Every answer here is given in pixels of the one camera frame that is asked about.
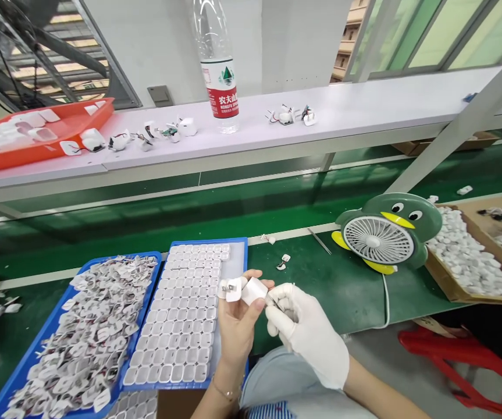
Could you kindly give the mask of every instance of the white latex glove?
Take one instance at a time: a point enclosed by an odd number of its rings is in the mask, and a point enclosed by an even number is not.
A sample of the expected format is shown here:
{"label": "white latex glove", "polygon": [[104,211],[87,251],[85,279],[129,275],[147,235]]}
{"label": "white latex glove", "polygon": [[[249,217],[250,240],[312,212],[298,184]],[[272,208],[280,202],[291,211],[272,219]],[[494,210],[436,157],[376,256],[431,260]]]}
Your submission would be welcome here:
{"label": "white latex glove", "polygon": [[268,334],[279,334],[286,349],[301,355],[324,387],[342,390],[350,370],[350,354],[319,301],[291,283],[275,287],[268,296],[283,310],[266,298]]}

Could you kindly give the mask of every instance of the green workbench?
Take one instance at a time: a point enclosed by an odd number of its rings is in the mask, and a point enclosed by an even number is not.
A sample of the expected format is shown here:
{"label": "green workbench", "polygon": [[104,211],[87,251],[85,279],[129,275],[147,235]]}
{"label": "green workbench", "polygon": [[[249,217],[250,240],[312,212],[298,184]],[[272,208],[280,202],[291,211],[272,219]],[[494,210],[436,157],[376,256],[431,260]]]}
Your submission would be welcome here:
{"label": "green workbench", "polygon": [[[325,309],[335,330],[353,333],[384,323],[382,277],[351,252],[336,246],[330,233],[319,237],[331,250],[329,255],[312,236],[278,240],[249,246],[248,267],[262,269],[263,278],[277,284],[294,282],[314,295]],[[284,271],[276,265],[284,253],[291,255]],[[0,317],[0,389],[34,340],[37,332],[61,298],[70,279],[8,290],[21,296],[24,307],[13,315]],[[425,268],[400,269],[387,277],[391,322],[405,321],[461,307],[449,302]],[[254,354],[264,354],[280,345],[266,331],[266,318],[255,328]]]}
{"label": "green workbench", "polygon": [[[174,240],[252,237],[334,222],[342,211],[359,208],[383,193],[409,164],[409,160],[400,160],[0,222],[0,278],[71,269],[106,255],[166,251]],[[446,202],[459,199],[455,191],[468,184],[473,187],[470,198],[502,192],[502,145],[454,153],[412,192],[438,195],[440,202]],[[50,201],[46,203],[49,207],[56,205],[54,196],[44,199]],[[313,237],[303,236],[278,240],[274,246],[251,246],[248,266],[262,269],[264,278],[295,282],[316,296],[339,333],[382,325],[380,275],[338,248],[329,233],[319,236],[332,256]],[[278,271],[276,265],[284,253],[291,260],[285,271]],[[462,306],[447,301],[425,268],[409,271],[401,267],[387,280],[392,322]],[[0,318],[0,388],[68,281],[8,291],[22,296],[24,307]],[[268,336],[265,326],[261,317],[254,353],[265,353],[279,344]]]}

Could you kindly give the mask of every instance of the building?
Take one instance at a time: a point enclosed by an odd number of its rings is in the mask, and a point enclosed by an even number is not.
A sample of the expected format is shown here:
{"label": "building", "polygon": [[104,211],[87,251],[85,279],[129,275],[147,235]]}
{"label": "building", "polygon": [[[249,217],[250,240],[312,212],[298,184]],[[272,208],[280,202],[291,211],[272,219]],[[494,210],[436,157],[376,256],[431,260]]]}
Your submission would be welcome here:
{"label": "building", "polygon": [[346,75],[351,53],[354,50],[359,27],[361,26],[361,22],[363,22],[368,3],[369,0],[354,0],[351,4],[346,27],[344,28],[344,34],[340,41],[340,48],[338,49],[336,61],[334,62],[334,69],[332,70],[332,77],[330,78],[331,83],[341,82]]}

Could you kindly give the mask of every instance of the fan grille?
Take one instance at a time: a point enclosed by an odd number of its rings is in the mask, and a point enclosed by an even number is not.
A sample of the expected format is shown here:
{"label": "fan grille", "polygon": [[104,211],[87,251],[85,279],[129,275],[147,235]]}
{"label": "fan grille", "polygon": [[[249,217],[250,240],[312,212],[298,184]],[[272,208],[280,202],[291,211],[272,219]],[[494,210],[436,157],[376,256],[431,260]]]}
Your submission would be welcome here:
{"label": "fan grille", "polygon": [[344,226],[349,248],[363,259],[384,265],[404,262],[414,253],[414,241],[402,227],[386,218],[361,216]]}

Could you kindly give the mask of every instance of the red bottle label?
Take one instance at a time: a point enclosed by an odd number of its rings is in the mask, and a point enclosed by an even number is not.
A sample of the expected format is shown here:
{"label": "red bottle label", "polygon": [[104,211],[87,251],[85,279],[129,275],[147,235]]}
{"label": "red bottle label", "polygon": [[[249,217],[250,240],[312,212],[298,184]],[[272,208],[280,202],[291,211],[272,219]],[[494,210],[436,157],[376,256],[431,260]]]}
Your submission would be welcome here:
{"label": "red bottle label", "polygon": [[208,98],[216,118],[231,118],[239,114],[233,60],[201,62]]}

